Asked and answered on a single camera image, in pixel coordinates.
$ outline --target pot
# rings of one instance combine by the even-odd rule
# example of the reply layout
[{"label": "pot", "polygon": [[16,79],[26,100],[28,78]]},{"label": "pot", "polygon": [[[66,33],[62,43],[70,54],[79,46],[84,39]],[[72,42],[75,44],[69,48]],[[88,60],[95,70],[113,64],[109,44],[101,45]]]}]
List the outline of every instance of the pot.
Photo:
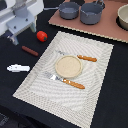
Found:
[{"label": "pot", "polygon": [[99,0],[95,3],[85,3],[81,6],[80,10],[80,20],[84,24],[96,24],[101,19],[101,14],[103,10],[104,2],[102,4],[98,4]]},{"label": "pot", "polygon": [[120,25],[128,30],[128,4],[118,9],[118,17]]},{"label": "pot", "polygon": [[60,17],[71,20],[79,15],[79,5],[75,2],[64,2],[56,8],[44,8],[44,10],[58,9]]}]

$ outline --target round plate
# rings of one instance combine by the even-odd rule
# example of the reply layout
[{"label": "round plate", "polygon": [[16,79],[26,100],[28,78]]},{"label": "round plate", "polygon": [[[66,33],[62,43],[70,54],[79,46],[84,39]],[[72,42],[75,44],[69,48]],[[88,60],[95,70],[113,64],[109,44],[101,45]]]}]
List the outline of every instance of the round plate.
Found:
[{"label": "round plate", "polygon": [[82,71],[83,65],[75,56],[63,56],[55,64],[56,72],[63,78],[73,78]]}]

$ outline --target red tomato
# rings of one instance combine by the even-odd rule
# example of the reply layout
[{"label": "red tomato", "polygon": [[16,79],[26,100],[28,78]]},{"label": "red tomato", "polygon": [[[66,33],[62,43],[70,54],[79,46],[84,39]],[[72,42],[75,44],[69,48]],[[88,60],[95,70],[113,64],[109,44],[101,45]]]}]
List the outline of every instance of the red tomato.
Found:
[{"label": "red tomato", "polygon": [[48,38],[47,34],[43,31],[39,31],[36,36],[42,42],[46,41]]}]

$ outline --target black tablecloth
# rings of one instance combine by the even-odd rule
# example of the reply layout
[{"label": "black tablecloth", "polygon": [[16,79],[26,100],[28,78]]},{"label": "black tablecloth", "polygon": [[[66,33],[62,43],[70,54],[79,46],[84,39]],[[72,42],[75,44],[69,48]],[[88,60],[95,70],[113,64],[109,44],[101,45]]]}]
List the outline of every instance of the black tablecloth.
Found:
[{"label": "black tablecloth", "polygon": [[[62,2],[63,0],[44,0],[44,5],[57,7]],[[7,67],[12,64],[29,65],[32,69],[57,32],[62,31],[114,45],[91,128],[128,128],[128,44],[50,25],[48,20],[55,11],[43,11],[38,15],[37,32],[44,31],[48,34],[46,42],[38,41],[36,33],[32,33],[30,29],[17,36],[20,42],[17,46],[8,40],[0,39],[0,105],[32,117],[51,128],[78,128],[59,117],[14,98],[12,95],[29,72],[7,71]],[[22,46],[37,51],[39,56],[34,57],[24,52],[21,49]]]}]

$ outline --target striped placemat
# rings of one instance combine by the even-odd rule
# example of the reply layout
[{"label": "striped placemat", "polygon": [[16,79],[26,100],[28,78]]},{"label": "striped placemat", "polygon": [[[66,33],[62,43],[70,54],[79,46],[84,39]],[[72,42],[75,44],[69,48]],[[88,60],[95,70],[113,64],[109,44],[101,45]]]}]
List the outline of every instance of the striped placemat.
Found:
[{"label": "striped placemat", "polygon": [[[13,96],[81,128],[89,128],[112,49],[111,44],[59,31]],[[55,62],[63,56],[56,50],[97,58],[97,62],[81,60],[82,73],[71,79],[83,84],[84,90],[43,76],[45,71],[56,74]]]}]

